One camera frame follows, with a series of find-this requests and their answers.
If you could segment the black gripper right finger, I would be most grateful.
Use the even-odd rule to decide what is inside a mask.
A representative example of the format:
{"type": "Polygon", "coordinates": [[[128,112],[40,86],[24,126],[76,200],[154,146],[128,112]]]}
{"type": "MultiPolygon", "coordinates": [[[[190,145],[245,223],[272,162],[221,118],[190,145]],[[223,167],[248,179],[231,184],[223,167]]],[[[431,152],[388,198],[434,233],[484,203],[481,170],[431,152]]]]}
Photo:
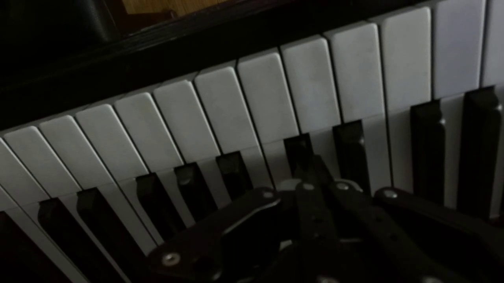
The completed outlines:
{"type": "Polygon", "coordinates": [[[335,226],[369,242],[398,281],[504,283],[504,233],[486,220],[393,187],[369,196],[319,156],[294,160],[292,174],[321,189],[335,226]]]}

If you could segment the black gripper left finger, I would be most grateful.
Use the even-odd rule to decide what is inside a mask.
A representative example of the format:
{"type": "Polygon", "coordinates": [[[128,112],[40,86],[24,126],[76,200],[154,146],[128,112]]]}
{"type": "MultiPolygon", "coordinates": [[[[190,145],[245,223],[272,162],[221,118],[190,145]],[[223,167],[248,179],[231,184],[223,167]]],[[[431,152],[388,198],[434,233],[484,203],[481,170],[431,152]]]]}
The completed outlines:
{"type": "Polygon", "coordinates": [[[294,193],[254,189],[147,256],[147,283],[288,283],[294,193]]]}

